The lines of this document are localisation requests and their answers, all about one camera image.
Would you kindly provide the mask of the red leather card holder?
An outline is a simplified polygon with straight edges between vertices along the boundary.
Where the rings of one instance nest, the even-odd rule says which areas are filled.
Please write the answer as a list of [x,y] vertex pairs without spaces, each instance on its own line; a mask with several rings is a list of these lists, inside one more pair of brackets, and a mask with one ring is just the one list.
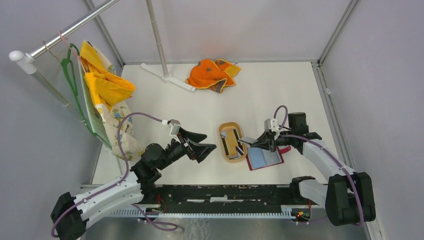
[[290,152],[291,146],[277,147],[275,152],[261,148],[247,149],[247,164],[250,171],[259,170],[284,163],[283,155]]

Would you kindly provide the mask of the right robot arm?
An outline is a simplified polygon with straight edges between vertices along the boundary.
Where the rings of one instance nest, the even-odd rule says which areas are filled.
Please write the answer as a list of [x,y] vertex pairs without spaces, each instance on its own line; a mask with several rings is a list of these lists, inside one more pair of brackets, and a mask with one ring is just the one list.
[[313,163],[327,183],[312,176],[295,177],[289,189],[289,199],[302,204],[307,199],[325,209],[334,226],[357,225],[376,219],[376,204],[371,177],[340,161],[327,147],[322,137],[309,130],[304,112],[286,114],[288,128],[275,118],[264,122],[264,132],[258,138],[244,137],[252,148],[275,152],[278,147],[295,148]]

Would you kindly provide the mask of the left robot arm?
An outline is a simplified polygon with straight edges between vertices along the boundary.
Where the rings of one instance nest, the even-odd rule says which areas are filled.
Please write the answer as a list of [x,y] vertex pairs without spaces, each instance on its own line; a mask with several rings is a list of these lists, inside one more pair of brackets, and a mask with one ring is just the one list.
[[141,201],[153,203],[157,198],[155,182],[162,176],[160,171],[182,157],[201,163],[217,147],[204,143],[206,138],[206,134],[180,128],[166,147],[149,144],[140,160],[117,179],[75,196],[69,192],[62,194],[50,214],[52,237],[76,240],[116,210]]

